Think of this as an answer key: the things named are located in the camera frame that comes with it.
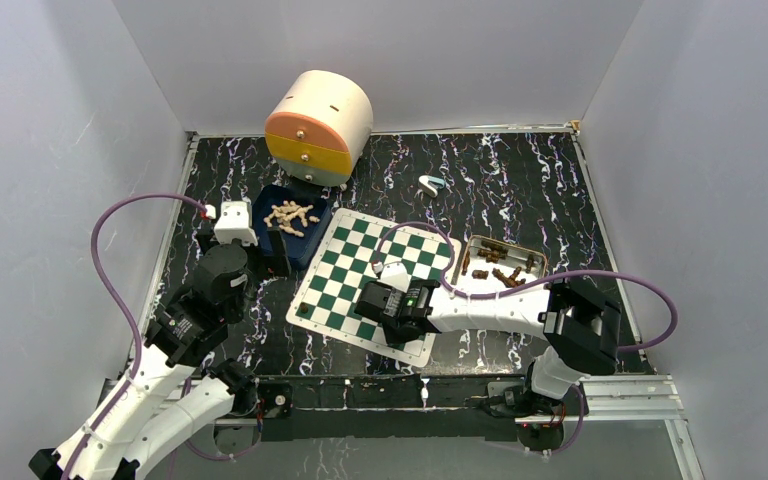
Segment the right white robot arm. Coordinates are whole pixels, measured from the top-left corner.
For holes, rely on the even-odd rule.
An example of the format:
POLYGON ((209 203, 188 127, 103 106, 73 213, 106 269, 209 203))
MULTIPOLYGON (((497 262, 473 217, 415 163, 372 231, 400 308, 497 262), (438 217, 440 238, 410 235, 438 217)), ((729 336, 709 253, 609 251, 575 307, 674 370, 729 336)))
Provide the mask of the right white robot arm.
POLYGON ((528 367, 523 387, 525 405, 537 414, 550 413, 581 379, 617 369, 619 308, 585 281, 458 295, 436 280, 413 280, 405 291, 377 280, 363 286, 354 311, 379 324, 388 343, 465 329, 544 339, 548 347, 528 367))

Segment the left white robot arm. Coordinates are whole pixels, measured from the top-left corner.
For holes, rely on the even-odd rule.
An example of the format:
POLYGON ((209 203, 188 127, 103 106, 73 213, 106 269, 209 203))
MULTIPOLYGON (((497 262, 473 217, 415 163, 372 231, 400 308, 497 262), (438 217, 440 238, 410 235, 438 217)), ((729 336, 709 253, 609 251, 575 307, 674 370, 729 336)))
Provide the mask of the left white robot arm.
POLYGON ((226 360, 170 406, 163 403, 228 337, 232 315, 255 298, 260 282, 291 271, 277 229, 272 251, 238 240, 204 252, 163 314, 152 321, 141 355, 85 424, 29 462, 39 479, 143 479, 164 457, 212 421, 233 414, 262 417, 256 375, 226 360))

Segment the green white chess board mat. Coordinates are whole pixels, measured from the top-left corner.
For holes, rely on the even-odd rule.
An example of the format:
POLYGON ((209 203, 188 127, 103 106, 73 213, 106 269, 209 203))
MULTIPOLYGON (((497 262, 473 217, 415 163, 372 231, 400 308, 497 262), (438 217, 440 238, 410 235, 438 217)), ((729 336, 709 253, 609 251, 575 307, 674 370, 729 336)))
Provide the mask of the green white chess board mat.
MULTIPOLYGON (((336 210, 286 320, 291 325, 422 368, 429 361, 434 335, 389 346, 381 326, 354 312, 363 285, 375 279, 370 263, 380 236, 394 225, 393 221, 355 210, 336 210), (301 303, 309 306, 307 313, 299 311, 301 303)), ((436 233, 402 227, 385 241, 380 260, 402 262, 415 278, 437 279, 449 259, 460 258, 462 251, 462 242, 457 239, 447 244, 436 233)))

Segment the pile of light chess pieces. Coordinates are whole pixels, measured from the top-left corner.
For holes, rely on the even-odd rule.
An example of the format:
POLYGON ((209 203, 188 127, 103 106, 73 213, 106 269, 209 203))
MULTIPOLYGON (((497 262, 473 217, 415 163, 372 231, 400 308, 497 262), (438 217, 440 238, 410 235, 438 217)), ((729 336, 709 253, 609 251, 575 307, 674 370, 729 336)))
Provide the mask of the pile of light chess pieces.
POLYGON ((263 222, 267 228, 277 227, 286 234, 304 238, 312 227, 322 221, 320 216, 312 213, 312 210, 312 204, 300 205, 295 201, 283 201, 271 206, 263 222))

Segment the dark blue plastic bin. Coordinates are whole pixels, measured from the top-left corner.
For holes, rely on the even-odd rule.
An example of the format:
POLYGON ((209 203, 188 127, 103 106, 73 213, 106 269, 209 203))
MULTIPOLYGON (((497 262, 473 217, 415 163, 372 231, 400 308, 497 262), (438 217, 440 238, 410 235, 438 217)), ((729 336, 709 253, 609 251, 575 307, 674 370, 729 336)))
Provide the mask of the dark blue plastic bin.
POLYGON ((273 255, 273 236, 281 234, 290 266, 305 270, 324 238, 332 216, 331 203, 278 185, 265 186, 253 206, 253 228, 264 255, 273 255))

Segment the small white blue clip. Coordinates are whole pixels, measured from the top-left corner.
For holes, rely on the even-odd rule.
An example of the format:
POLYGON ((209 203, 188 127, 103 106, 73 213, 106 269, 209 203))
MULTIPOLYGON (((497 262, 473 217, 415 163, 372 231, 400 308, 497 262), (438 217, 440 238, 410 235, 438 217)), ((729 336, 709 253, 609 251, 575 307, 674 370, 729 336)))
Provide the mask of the small white blue clip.
POLYGON ((418 184, 422 192, 431 198, 437 198, 440 192, 447 188, 444 180, 430 175, 421 175, 418 184))

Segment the round drawer cabinet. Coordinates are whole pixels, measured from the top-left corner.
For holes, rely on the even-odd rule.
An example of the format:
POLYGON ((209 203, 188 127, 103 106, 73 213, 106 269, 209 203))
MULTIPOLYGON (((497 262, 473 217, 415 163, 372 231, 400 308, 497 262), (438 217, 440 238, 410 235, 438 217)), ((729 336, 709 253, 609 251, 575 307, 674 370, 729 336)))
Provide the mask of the round drawer cabinet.
POLYGON ((364 90, 324 70, 300 74, 268 116, 267 148, 288 175, 323 187, 349 181, 373 127, 364 90))

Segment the black base frame rail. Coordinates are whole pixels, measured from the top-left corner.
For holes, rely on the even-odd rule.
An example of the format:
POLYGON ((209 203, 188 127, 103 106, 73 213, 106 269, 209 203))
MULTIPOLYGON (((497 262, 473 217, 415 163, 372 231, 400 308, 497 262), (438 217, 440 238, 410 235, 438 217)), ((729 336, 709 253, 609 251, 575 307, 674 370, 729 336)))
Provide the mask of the black base frame rail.
POLYGON ((535 452, 562 446, 577 400, 539 400, 516 375, 280 376, 260 380, 255 408, 220 429, 259 426, 266 442, 355 437, 478 438, 535 452))

